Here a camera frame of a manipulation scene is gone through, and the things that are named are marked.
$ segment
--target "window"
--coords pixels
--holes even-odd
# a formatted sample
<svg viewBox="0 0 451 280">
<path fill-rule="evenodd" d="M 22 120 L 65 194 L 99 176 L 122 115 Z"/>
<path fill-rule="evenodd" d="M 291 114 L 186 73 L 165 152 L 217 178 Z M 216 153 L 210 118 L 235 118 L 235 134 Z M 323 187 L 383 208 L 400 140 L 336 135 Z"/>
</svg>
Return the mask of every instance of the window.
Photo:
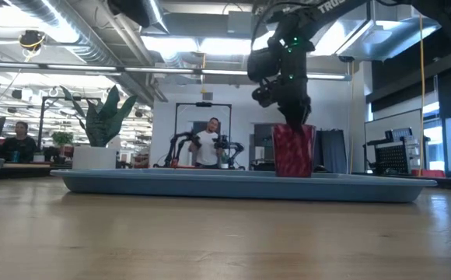
<svg viewBox="0 0 451 280">
<path fill-rule="evenodd" d="M 425 137 L 430 138 L 425 151 L 428 169 L 445 171 L 442 122 L 439 119 L 425 121 Z"/>
</svg>

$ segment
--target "red cup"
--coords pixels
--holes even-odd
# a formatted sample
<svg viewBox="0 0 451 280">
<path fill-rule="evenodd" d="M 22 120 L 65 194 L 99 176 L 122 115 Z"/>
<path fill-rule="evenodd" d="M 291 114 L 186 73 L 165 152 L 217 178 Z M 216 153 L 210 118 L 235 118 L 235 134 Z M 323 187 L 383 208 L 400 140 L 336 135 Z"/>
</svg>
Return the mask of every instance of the red cup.
<svg viewBox="0 0 451 280">
<path fill-rule="evenodd" d="M 279 177 L 311 177 L 316 127 L 304 124 L 293 131 L 287 124 L 272 128 L 275 172 Z"/>
</svg>

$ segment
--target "potted plant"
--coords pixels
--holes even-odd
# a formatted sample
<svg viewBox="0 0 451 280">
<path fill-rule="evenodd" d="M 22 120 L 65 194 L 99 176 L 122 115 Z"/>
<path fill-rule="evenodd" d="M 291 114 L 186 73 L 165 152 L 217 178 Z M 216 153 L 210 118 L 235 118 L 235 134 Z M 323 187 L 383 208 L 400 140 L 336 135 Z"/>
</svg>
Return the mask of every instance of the potted plant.
<svg viewBox="0 0 451 280">
<path fill-rule="evenodd" d="M 65 156 L 65 145 L 73 143 L 73 133 L 56 131 L 51 136 L 54 144 L 60 147 L 60 156 Z"/>
<path fill-rule="evenodd" d="M 110 89 L 107 101 L 103 104 L 98 101 L 95 104 L 87 100 L 88 110 L 84 113 L 80 105 L 73 99 L 72 94 L 65 88 L 63 93 L 66 100 L 73 102 L 77 110 L 80 126 L 86 132 L 89 146 L 75 147 L 74 169 L 114 169 L 116 167 L 117 150 L 108 149 L 108 142 L 118 135 L 122 129 L 122 121 L 130 114 L 137 97 L 131 96 L 125 100 L 121 109 L 118 109 L 120 95 L 116 86 Z"/>
</svg>

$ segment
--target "wooden table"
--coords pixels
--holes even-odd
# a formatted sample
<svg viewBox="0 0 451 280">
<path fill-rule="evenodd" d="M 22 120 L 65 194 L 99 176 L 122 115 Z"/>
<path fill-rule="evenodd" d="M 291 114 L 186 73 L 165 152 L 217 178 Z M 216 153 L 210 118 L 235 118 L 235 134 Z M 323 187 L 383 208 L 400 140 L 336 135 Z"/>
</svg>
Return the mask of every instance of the wooden table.
<svg viewBox="0 0 451 280">
<path fill-rule="evenodd" d="M 69 194 L 0 180 L 0 280 L 451 280 L 451 191 L 414 204 Z"/>
<path fill-rule="evenodd" d="M 48 177 L 52 170 L 66 166 L 52 166 L 50 163 L 5 163 L 0 169 L 0 179 Z"/>
</svg>

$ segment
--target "snake plant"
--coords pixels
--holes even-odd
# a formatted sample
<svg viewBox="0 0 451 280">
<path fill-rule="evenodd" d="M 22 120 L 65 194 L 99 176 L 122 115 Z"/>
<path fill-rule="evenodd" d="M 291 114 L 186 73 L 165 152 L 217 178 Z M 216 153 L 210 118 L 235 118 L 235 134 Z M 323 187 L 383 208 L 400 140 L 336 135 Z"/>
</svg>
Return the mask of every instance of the snake plant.
<svg viewBox="0 0 451 280">
<path fill-rule="evenodd" d="M 122 129 L 122 121 L 130 114 L 137 99 L 136 96 L 127 98 L 121 109 L 118 109 L 120 95 L 117 87 L 114 86 L 110 89 L 105 104 L 101 101 L 95 104 L 87 100 L 89 107 L 86 114 L 74 100 L 72 94 L 63 86 L 61 89 L 63 89 L 65 99 L 73 102 L 73 106 L 78 113 L 75 117 L 79 119 L 80 126 L 86 131 L 89 144 L 92 147 L 106 147 L 108 142 L 118 135 Z"/>
</svg>

